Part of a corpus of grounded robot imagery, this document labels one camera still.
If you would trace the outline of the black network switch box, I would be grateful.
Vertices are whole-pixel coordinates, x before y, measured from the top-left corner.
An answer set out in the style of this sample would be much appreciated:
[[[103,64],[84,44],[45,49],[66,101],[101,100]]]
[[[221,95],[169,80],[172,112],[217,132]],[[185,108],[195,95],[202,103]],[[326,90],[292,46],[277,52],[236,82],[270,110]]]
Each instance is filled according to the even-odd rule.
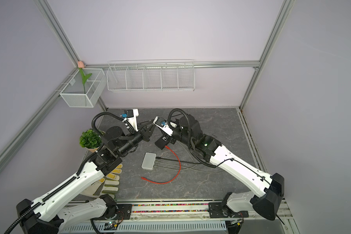
[[[155,146],[158,147],[159,149],[163,150],[167,145],[168,145],[168,141],[164,140],[163,138],[159,138],[156,142],[155,142]]]

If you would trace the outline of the white network switch box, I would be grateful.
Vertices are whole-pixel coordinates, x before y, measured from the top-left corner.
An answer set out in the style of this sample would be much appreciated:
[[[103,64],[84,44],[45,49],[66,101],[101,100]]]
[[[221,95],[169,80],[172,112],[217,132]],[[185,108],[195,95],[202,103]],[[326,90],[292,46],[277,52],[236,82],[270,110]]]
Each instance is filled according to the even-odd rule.
[[[155,153],[146,153],[142,162],[142,169],[153,170],[156,156]]]

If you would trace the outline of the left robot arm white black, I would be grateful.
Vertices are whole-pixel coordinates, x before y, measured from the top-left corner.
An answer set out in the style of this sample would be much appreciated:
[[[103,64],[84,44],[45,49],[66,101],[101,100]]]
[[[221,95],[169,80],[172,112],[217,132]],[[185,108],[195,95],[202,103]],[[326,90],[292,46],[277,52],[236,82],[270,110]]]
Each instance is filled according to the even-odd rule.
[[[118,205],[108,194],[100,195],[85,205],[67,207],[77,195],[116,169],[122,163],[122,158],[131,153],[140,142],[149,141],[155,129],[151,121],[137,124],[135,118],[114,116],[126,125],[129,134],[124,134],[119,126],[101,132],[95,123],[104,115],[105,113],[96,115],[91,123],[92,130],[102,141],[98,149],[84,159],[76,173],[54,189],[34,200],[24,199],[18,203],[18,218],[5,231],[7,234],[17,225],[25,234],[58,234],[86,220],[113,219],[118,216]]]

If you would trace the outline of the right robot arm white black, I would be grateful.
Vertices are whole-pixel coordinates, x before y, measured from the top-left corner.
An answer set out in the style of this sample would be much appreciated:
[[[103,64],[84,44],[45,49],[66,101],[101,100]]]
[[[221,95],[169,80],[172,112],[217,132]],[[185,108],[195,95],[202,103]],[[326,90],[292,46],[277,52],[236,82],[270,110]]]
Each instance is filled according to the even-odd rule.
[[[157,141],[159,148],[177,141],[185,144],[201,164],[220,168],[248,187],[253,192],[249,203],[256,213],[268,220],[276,219],[284,197],[285,182],[282,175],[271,175],[245,162],[219,140],[203,133],[200,123],[191,115],[175,121],[156,117],[153,123],[163,133]]]

